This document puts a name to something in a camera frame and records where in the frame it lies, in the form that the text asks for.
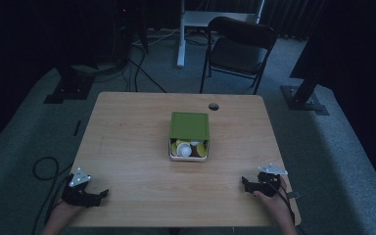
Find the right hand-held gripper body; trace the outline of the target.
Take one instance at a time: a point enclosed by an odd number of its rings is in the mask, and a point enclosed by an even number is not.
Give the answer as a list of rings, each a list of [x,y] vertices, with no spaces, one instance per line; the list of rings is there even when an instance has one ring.
[[[273,197],[281,187],[280,177],[287,174],[286,169],[273,163],[259,166],[256,191],[260,191],[265,196]]]

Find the white coffee capsule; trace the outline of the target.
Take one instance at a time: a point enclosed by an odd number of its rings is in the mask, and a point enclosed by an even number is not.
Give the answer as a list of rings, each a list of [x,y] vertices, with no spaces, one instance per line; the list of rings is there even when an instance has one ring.
[[[182,142],[177,146],[177,155],[179,157],[188,158],[192,154],[191,145],[186,142]]]

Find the green and white capsule box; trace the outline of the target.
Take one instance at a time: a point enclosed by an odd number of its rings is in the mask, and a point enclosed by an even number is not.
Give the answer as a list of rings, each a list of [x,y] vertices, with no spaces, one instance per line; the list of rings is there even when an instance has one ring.
[[[171,155],[170,145],[176,141],[178,146],[182,142],[189,143],[192,147],[203,144],[207,149],[207,155],[201,157],[174,157]],[[203,162],[207,159],[210,148],[209,115],[201,113],[173,112],[170,120],[168,135],[168,154],[173,161]]]

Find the black stand with base plate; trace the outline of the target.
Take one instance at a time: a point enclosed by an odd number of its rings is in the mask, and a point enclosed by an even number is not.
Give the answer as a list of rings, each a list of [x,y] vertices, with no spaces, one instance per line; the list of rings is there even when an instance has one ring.
[[[60,81],[45,104],[62,104],[65,100],[86,100],[91,90],[94,75],[80,74],[72,66],[56,66]]]
[[[292,111],[313,111],[318,116],[328,116],[324,105],[317,99],[314,89],[320,77],[306,78],[300,86],[284,85],[280,89],[288,108]]]

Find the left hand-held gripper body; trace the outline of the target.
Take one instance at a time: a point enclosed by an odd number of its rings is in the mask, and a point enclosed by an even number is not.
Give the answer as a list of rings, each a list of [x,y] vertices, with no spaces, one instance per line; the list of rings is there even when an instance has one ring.
[[[90,194],[85,191],[90,180],[91,176],[79,167],[75,173],[71,173],[67,178],[62,200],[72,206],[93,207],[93,200],[101,197],[99,194]]]

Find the person's left hand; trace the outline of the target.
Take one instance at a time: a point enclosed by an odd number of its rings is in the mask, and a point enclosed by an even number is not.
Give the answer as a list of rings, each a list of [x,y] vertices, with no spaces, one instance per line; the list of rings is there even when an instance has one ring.
[[[48,224],[54,226],[67,226],[83,210],[83,207],[72,206],[66,202],[58,203],[51,212]]]

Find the person's right hand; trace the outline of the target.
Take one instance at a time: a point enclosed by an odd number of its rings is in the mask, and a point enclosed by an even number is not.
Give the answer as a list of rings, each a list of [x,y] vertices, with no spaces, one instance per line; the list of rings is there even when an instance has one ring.
[[[279,193],[268,197],[262,194],[260,191],[255,191],[254,196],[257,197],[265,206],[268,213],[274,220],[289,221],[292,219],[291,211],[286,202],[288,199],[286,192],[286,182],[283,178],[280,178],[281,187]]]

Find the black folding chair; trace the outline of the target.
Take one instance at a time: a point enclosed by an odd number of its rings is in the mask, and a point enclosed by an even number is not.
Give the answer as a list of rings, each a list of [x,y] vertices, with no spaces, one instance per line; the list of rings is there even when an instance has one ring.
[[[203,92],[206,76],[219,71],[251,79],[254,94],[257,94],[277,40],[275,30],[264,24],[216,17],[207,26],[207,36],[200,92]]]

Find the white desk frame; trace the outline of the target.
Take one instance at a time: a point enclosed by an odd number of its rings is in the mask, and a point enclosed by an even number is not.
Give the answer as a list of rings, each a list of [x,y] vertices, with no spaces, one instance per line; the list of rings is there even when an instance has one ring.
[[[176,65],[179,68],[185,66],[185,52],[186,39],[185,29],[187,26],[205,27],[208,23],[216,17],[228,17],[239,21],[258,23],[261,18],[261,13],[265,0],[258,0],[258,6],[254,13],[231,13],[231,12],[203,12],[203,11],[188,11],[185,9],[185,0],[181,0],[180,10],[180,35],[178,45],[178,55]]]

